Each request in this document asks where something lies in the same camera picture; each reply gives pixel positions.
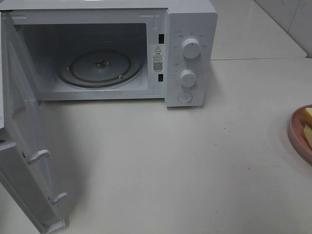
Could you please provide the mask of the white warning label sticker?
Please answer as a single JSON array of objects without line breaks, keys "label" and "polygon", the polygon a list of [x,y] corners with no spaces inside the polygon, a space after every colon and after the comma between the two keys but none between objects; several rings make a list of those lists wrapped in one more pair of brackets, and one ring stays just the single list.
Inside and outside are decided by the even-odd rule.
[{"label": "white warning label sticker", "polygon": [[166,48],[164,44],[151,45],[151,67],[154,73],[161,73],[164,70],[164,63],[166,57]]}]

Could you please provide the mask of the white round knob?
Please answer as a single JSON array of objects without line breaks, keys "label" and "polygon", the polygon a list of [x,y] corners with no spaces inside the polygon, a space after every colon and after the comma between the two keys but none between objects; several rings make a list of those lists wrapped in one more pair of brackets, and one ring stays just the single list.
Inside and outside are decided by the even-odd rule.
[{"label": "white round knob", "polygon": [[194,59],[200,55],[201,44],[195,37],[187,37],[181,42],[182,54],[187,59]]},{"label": "white round knob", "polygon": [[192,87],[195,85],[197,78],[196,78],[196,74],[194,73],[194,71],[192,70],[183,70],[180,74],[179,74],[179,83],[183,86],[183,87]]}]

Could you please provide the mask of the toast bread sandwich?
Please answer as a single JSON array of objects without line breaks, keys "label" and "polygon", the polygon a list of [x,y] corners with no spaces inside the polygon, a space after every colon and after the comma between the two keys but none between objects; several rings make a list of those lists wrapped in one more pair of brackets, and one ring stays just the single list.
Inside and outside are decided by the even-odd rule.
[{"label": "toast bread sandwich", "polygon": [[306,107],[303,110],[303,116],[306,121],[303,128],[303,138],[306,140],[308,146],[312,147],[312,108]]}]

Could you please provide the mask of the glass microwave turntable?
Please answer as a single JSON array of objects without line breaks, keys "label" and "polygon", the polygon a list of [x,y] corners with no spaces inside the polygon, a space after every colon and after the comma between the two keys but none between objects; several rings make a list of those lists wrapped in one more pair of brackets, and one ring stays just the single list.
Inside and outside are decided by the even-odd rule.
[{"label": "glass microwave turntable", "polygon": [[79,88],[105,88],[123,84],[142,70],[144,57],[116,49],[69,54],[56,65],[57,76]]}]

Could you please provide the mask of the white microwave oven body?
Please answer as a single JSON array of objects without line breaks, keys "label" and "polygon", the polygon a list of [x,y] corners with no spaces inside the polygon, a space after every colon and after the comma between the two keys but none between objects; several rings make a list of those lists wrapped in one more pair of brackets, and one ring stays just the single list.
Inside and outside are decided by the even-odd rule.
[{"label": "white microwave oven body", "polygon": [[[12,12],[23,27],[38,101],[156,98],[168,107],[203,104],[218,18],[208,0],[3,0],[1,11]],[[196,58],[182,54],[187,37],[201,44]],[[152,44],[166,48],[161,73],[152,71]],[[56,65],[69,54],[103,48],[143,56],[141,72],[105,88],[79,88],[57,76]],[[179,83],[179,74],[187,69],[196,74],[192,87]],[[190,103],[177,100],[182,92],[192,94]]]}]

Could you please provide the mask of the round white door button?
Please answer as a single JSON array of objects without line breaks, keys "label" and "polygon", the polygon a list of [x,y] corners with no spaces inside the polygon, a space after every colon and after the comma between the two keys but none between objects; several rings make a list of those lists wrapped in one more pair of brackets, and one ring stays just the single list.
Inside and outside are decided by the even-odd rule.
[{"label": "round white door button", "polygon": [[183,104],[190,103],[192,99],[193,99],[193,96],[189,92],[182,92],[177,96],[177,100]]}]

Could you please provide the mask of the pink round plate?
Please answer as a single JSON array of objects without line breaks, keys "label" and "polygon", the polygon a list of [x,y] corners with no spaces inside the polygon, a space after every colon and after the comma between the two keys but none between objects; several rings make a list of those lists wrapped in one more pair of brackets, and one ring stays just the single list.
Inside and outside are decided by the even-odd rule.
[{"label": "pink round plate", "polygon": [[303,128],[305,126],[305,119],[303,116],[303,110],[306,107],[312,107],[312,105],[302,106],[295,110],[290,117],[288,125],[288,137],[293,148],[298,154],[308,163],[312,164],[312,148],[310,148],[303,138]]}]

